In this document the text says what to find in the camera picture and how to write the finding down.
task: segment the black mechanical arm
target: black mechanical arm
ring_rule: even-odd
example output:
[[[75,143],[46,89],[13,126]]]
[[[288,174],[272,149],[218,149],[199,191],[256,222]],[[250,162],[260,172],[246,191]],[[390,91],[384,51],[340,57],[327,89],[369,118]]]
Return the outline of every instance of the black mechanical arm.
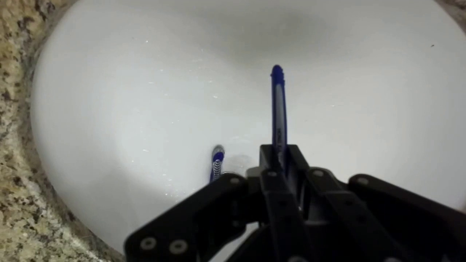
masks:
[[[132,233],[126,259],[208,261],[248,223],[230,262],[466,261],[464,214],[369,175],[342,184],[297,146],[262,146],[254,174],[225,174]]]

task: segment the speckled stone surface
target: speckled stone surface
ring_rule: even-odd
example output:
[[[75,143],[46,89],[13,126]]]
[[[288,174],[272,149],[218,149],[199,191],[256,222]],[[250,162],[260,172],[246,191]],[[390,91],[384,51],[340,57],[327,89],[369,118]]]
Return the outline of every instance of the speckled stone surface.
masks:
[[[123,261],[56,197],[31,142],[33,67],[72,2],[0,0],[0,261]],[[436,3],[466,32],[466,0]]]

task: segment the white sink basin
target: white sink basin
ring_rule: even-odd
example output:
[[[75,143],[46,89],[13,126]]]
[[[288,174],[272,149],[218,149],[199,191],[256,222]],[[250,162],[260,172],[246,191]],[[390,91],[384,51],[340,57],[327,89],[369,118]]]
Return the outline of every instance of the white sink basin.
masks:
[[[214,144],[224,172],[257,165],[275,63],[311,165],[464,207],[466,37],[428,0],[80,0],[34,76],[45,171],[122,251],[206,184]]]

